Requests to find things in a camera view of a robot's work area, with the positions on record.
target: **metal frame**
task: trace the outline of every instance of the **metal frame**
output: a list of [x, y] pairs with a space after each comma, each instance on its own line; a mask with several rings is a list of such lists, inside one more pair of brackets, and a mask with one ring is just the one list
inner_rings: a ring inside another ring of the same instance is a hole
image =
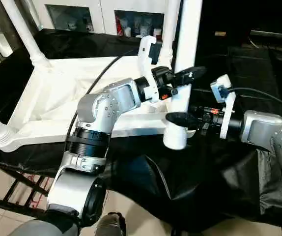
[[[6, 174], [10, 175], [11, 177], [15, 178], [13, 184], [11, 185], [9, 190], [7, 191], [6, 195], [3, 197], [2, 200], [0, 199], [0, 208], [4, 209], [4, 210], [13, 211], [15, 213], [23, 214], [23, 215], [28, 215], [28, 216], [35, 217], [35, 218], [41, 217], [44, 214], [45, 211], [43, 209], [39, 209], [39, 208], [31, 208], [31, 207], [29, 207], [29, 205], [30, 205], [33, 197], [35, 196], [35, 194], [37, 192], [43, 194], [44, 196], [48, 195], [48, 191], [45, 190], [44, 188], [40, 187], [40, 185], [44, 181], [45, 177], [41, 176], [38, 179], [38, 181], [35, 183], [35, 182], [29, 180], [28, 178], [24, 177], [23, 174], [20, 174], [16, 171], [7, 170], [7, 169], [1, 168], [1, 167], [0, 167], [0, 170], [5, 172]], [[30, 195], [28, 196], [24, 205], [19, 205], [17, 203], [9, 202], [9, 199], [11, 198], [15, 189], [17, 188], [19, 182], [21, 182], [21, 183], [25, 184], [26, 186], [32, 188], [32, 191], [31, 191]]]

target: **white frame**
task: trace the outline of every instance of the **white frame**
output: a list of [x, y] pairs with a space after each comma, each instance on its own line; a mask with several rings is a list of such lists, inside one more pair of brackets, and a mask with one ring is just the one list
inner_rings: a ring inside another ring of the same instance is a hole
[[168, 0], [101, 0], [105, 33], [117, 35], [115, 10], [165, 13]]
[[[169, 14], [168, 19], [176, 16], [173, 12], [178, 10], [175, 7], [176, 1], [178, 0], [169, 0], [166, 10]], [[83, 80], [90, 83], [90, 80], [94, 80], [113, 58], [48, 60], [38, 48], [14, 0], [1, 0], [1, 2], [30, 54], [34, 70], [9, 123], [7, 125], [0, 123], [0, 150], [10, 152], [22, 145], [62, 142], [65, 139], [78, 100], [85, 94], [89, 86], [89, 84], [85, 85]], [[176, 72], [192, 66], [195, 62], [201, 6], [202, 0], [184, 0], [177, 47]], [[167, 29], [172, 31], [176, 22], [170, 20], [166, 21], [165, 24]], [[163, 38], [162, 49], [166, 43], [171, 45], [172, 34], [165, 34]], [[167, 60], [168, 54], [161, 51], [160, 58], [163, 58], [163, 60], [159, 59], [157, 66], [170, 67]], [[138, 70], [137, 61], [138, 57], [122, 58], [107, 71], [95, 90], [103, 88], [111, 81], [113, 83], [128, 77], [139, 78], [141, 74]], [[170, 108], [167, 106], [168, 112], [187, 111], [190, 87], [191, 85], [178, 87], [178, 95], [172, 97]], [[141, 131], [142, 135], [150, 135], [154, 134], [155, 128], [157, 134], [157, 132], [161, 133], [165, 127], [164, 144], [171, 149], [181, 149], [186, 143], [186, 129], [162, 121], [160, 116], [153, 116], [153, 112], [160, 112], [161, 110], [160, 103], [154, 105], [155, 107], [145, 104], [143, 107], [131, 111], [136, 115], [133, 118], [129, 117], [132, 114], [123, 114], [120, 119], [124, 119], [124, 125], [121, 131], [119, 128], [118, 135], [137, 135]], [[128, 127], [127, 121], [132, 122], [131, 126]]]
[[91, 19], [94, 27], [94, 33], [105, 33], [101, 4], [99, 0], [32, 0], [39, 16], [42, 27], [45, 29], [54, 29], [54, 24], [45, 5], [63, 5], [80, 6], [90, 9]]

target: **person's foot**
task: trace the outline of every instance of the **person's foot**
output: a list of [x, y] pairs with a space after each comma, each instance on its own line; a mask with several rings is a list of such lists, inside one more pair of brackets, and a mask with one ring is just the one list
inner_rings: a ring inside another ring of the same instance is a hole
[[125, 218], [119, 212], [104, 215], [97, 223], [95, 236], [126, 236]]

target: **black cable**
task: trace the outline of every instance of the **black cable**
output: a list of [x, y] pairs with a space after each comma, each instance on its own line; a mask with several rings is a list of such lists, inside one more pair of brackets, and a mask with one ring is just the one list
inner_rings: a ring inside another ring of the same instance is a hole
[[256, 92], [256, 93], [265, 95], [265, 96], [267, 96], [267, 97], [269, 97], [269, 98], [271, 98], [271, 99], [273, 99], [273, 100], [275, 100], [275, 101], [277, 101], [277, 102], [282, 104], [282, 100], [280, 100], [279, 98], [277, 98], [275, 96], [272, 96], [272, 95], [270, 95], [270, 94], [268, 94], [266, 92], [254, 89], [254, 88], [242, 88], [242, 87], [240, 87], [240, 88], [230, 88], [230, 89], [228, 89], [229, 92], [233, 92], [233, 91], [237, 91], [237, 90], [245, 90], [245, 91]]
[[[116, 63], [116, 61], [118, 61], [119, 59], [121, 59], [122, 57], [128, 55], [129, 53], [131, 52], [134, 52], [135, 50], [130, 50], [130, 51], [127, 51], [125, 52], [124, 54], [120, 55], [120, 56], [117, 56], [114, 60], [111, 61], [111, 63], [108, 64], [108, 66], [105, 67], [105, 69], [100, 73], [100, 75], [94, 80], [94, 82], [92, 83], [92, 85], [90, 86], [90, 88], [87, 90], [86, 94], [89, 94], [92, 89], [95, 87], [95, 85], [98, 83], [98, 81], [101, 79], [101, 77], [106, 73], [106, 71], [108, 71], [108, 69], [114, 65]], [[76, 111], [71, 119], [71, 123], [69, 125], [69, 128], [68, 128], [68, 131], [67, 131], [67, 135], [66, 135], [66, 139], [65, 139], [65, 142], [64, 142], [64, 146], [63, 146], [63, 151], [66, 151], [67, 149], [67, 139], [68, 137], [70, 136], [70, 133], [71, 133], [71, 129], [72, 129], [72, 126], [74, 124], [74, 122], [76, 121], [76, 118], [77, 118], [77, 115], [78, 115], [78, 112]]]

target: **bottle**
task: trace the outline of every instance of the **bottle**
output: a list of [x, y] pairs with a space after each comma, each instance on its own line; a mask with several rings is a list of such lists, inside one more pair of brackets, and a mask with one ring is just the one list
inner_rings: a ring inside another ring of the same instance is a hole
[[153, 30], [153, 37], [156, 37], [156, 40], [162, 41], [162, 29], [161, 28], [155, 28]]
[[117, 25], [117, 35], [123, 36], [122, 26], [121, 26], [120, 19], [118, 16], [116, 16], [116, 25]]

